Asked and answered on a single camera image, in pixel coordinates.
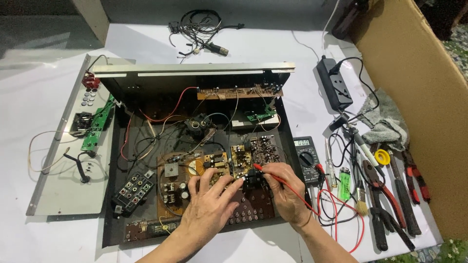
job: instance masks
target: brush bristles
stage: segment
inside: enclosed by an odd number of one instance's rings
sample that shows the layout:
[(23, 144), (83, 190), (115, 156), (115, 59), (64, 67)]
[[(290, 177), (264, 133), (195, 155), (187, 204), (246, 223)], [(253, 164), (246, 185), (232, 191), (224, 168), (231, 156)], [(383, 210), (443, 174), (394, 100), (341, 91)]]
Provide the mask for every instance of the brush bristles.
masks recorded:
[(358, 201), (356, 203), (356, 210), (358, 211), (358, 214), (361, 216), (366, 216), (367, 215), (367, 205), (363, 201)]

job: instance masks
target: left hand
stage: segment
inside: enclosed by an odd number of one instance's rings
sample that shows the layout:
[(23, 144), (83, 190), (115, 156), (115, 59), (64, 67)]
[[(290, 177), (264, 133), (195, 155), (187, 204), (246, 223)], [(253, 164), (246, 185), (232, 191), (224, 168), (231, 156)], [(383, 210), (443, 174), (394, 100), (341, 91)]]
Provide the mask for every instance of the left hand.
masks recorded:
[(233, 180), (232, 176), (225, 175), (210, 188), (211, 177), (217, 172), (218, 169), (209, 168), (202, 176), (193, 176), (188, 183), (190, 204), (183, 213), (181, 224), (176, 231), (194, 241), (194, 249), (206, 245), (224, 227), (234, 209), (239, 206), (238, 202), (231, 202), (231, 199), (244, 180), (238, 179), (224, 189)]

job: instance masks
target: cardboard box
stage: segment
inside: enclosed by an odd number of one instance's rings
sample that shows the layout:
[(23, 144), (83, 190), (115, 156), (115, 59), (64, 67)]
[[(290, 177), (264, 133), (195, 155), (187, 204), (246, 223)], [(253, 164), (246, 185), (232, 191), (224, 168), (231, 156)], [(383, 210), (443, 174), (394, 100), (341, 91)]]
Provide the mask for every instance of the cardboard box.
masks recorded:
[(468, 85), (412, 0), (380, 0), (351, 38), (375, 87), (396, 102), (443, 237), (468, 240)]

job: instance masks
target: hand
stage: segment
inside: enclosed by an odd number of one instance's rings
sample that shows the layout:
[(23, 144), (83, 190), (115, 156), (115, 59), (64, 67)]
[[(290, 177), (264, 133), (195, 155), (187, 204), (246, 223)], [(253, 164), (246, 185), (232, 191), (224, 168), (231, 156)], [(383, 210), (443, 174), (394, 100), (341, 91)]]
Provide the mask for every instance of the hand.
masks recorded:
[(304, 197), (304, 183), (294, 174), (290, 165), (283, 162), (271, 162), (263, 166), (264, 177), (273, 192), (273, 201), (281, 217), (294, 226), (302, 227), (312, 216), (304, 202), (287, 186), (282, 187), (271, 175), (286, 181), (297, 193)]
[(226, 190), (232, 176), (221, 177), (210, 189), (210, 180), (218, 169), (209, 168), (203, 175), (193, 176), (189, 183), (190, 204), (183, 213), (180, 226), (176, 231), (183, 231), (188, 239), (192, 239), (200, 249), (206, 245), (226, 224), (238, 202), (231, 202), (232, 197), (243, 185), (244, 180), (238, 179)]

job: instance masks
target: capacitor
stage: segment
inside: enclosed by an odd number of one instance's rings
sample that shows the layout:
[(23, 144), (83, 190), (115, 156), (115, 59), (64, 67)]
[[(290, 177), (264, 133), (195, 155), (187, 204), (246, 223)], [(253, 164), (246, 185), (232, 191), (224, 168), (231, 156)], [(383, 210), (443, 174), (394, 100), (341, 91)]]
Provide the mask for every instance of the capacitor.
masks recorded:
[(187, 193), (186, 191), (184, 191), (184, 192), (182, 192), (182, 193), (180, 194), (180, 197), (182, 197), (182, 199), (187, 199), (187, 198), (189, 198), (189, 193)]

